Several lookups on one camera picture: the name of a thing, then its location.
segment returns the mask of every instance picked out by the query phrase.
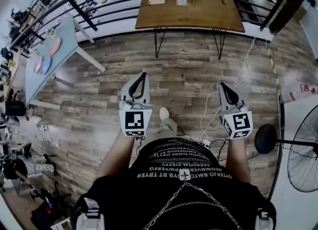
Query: wooden floor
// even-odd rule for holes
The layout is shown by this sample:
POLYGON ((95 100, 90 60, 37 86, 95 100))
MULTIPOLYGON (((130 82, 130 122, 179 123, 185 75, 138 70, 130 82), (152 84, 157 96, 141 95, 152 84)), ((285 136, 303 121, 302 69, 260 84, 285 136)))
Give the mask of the wooden floor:
MULTIPOLYGON (((56 73, 57 77, 73 84, 67 86, 50 80, 37 99, 60 104, 61 110, 36 108, 34 115, 42 117, 41 124, 49 125, 49 133, 38 132, 32 123, 12 126, 13 139, 33 142, 38 153, 54 153, 58 176, 46 174, 43 186, 53 188, 53 180, 61 190, 71 192, 68 202, 73 205, 92 185, 103 157, 120 130, 118 102, 126 81, 140 72, 150 75, 151 103, 154 106, 150 132, 160 125, 159 109, 167 107, 172 119, 193 139, 202 133, 199 123, 205 109, 206 97, 216 91, 221 81, 233 84, 241 69, 252 39, 226 36, 222 59, 211 34, 196 32, 167 32, 159 58, 155 58, 153 33, 117 36, 82 47, 101 62, 107 70, 96 67, 79 55, 70 58, 56 73)), ((269 44, 280 81, 292 70, 314 76, 317 64, 299 24, 290 21, 269 44)), ((238 88, 245 92, 246 103, 253 113, 253 135, 247 140, 248 157, 256 156, 254 134, 271 123, 278 127, 276 83, 264 42, 256 41, 248 57, 248 67, 242 69, 238 88)), ((202 121, 205 128, 219 105, 218 94, 208 100, 207 113, 202 121)), ((212 139, 224 138, 226 133, 216 118, 207 130, 212 139)), ((226 158, 227 148, 221 153, 226 158)), ((268 194, 276 167, 277 150, 249 160, 252 184, 263 195, 268 194)))

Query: person's arm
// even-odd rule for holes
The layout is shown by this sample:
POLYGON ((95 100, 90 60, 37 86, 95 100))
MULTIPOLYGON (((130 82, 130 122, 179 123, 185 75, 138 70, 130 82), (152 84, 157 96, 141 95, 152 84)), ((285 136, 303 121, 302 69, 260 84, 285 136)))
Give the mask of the person's arm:
POLYGON ((250 183, 250 171, 243 138, 230 140, 226 168, 240 181, 250 183))
POLYGON ((129 167, 135 137, 126 137, 120 130, 109 152, 101 162, 95 179, 107 175, 119 175, 129 167))
POLYGON ((25 181, 26 184, 31 184, 31 181, 28 177, 24 176, 22 173, 20 173, 19 171, 15 171, 15 174, 22 180, 25 181))

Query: metal chain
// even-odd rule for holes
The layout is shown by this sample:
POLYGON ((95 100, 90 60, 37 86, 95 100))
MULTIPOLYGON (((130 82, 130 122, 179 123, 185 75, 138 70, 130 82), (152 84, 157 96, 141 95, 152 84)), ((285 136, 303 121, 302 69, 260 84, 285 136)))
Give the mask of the metal chain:
POLYGON ((197 186, 192 185, 191 183, 187 182, 185 179, 185 175, 184 175, 184 183, 182 186, 179 187, 179 189, 177 190, 177 192, 174 193, 174 195, 169 199, 169 201, 166 203, 166 205, 161 209, 161 211, 154 216, 154 218, 152 220, 149 221, 149 223, 143 228, 143 230, 149 230, 149 228, 151 226, 153 226, 156 223, 156 220, 165 212, 168 212, 172 209, 176 209, 178 207, 184 206, 184 205, 190 205, 190 204, 200 204, 200 203, 204 203, 204 202, 189 202, 189 203, 184 203, 184 204, 179 204, 176 206, 173 206, 169 209, 167 209, 167 207, 169 206, 169 204, 173 201, 173 199, 179 194, 179 192, 184 188, 184 186, 189 186, 189 187, 193 187, 196 190, 199 190, 200 192, 206 194, 209 198, 211 198, 213 200, 213 202, 215 202, 215 204, 212 203, 206 203, 209 205, 214 205, 217 207, 220 207, 222 209, 222 211, 229 216, 229 218, 233 221, 233 223, 235 224, 235 226, 237 227, 238 230, 242 230, 242 228, 239 226, 238 222, 234 219, 234 217, 230 214, 230 212, 227 210, 227 208, 225 208, 224 206, 222 206, 222 204, 219 203, 218 200, 216 200, 210 193, 204 191, 202 188, 199 188, 197 186))

